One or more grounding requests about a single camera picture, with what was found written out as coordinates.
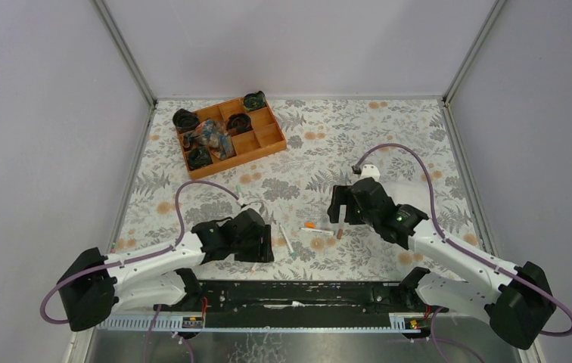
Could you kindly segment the white pen with label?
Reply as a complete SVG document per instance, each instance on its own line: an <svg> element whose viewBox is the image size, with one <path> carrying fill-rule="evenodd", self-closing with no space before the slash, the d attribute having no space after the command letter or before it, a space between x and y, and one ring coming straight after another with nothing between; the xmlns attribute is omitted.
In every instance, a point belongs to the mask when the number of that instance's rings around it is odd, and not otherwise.
<svg viewBox="0 0 572 363"><path fill-rule="evenodd" d="M317 229L317 228L300 228L301 231L305 231L305 232L310 232L310 233L316 233L316 234L325 234L325 235L334 235L333 231L328 231L328 230L323 230L323 229Z"/></svg>

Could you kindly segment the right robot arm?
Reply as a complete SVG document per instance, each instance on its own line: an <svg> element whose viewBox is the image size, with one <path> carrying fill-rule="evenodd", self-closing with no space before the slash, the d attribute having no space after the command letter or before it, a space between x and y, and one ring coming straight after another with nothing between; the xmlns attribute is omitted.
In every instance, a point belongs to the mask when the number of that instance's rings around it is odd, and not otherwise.
<svg viewBox="0 0 572 363"><path fill-rule="evenodd" d="M546 273L533 262L516 265L438 231L430 215L396 204L373 178L335 185L327 209L332 224L367 225L380 239L420 253L459 277L414 268L403 286L430 306L458 310L488 324L509 345L527 350L556 310Z"/></svg>

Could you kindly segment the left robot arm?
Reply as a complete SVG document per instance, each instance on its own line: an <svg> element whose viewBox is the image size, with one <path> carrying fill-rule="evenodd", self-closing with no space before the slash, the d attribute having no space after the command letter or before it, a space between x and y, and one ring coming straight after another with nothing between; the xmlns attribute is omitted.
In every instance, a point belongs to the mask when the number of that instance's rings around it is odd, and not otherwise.
<svg viewBox="0 0 572 363"><path fill-rule="evenodd" d="M198 223L180 241L134 252L85 250L58 280L65 323L78 332L113 312L196 304L201 287L194 268L230 256L240 262L273 261L271 226L256 210Z"/></svg>

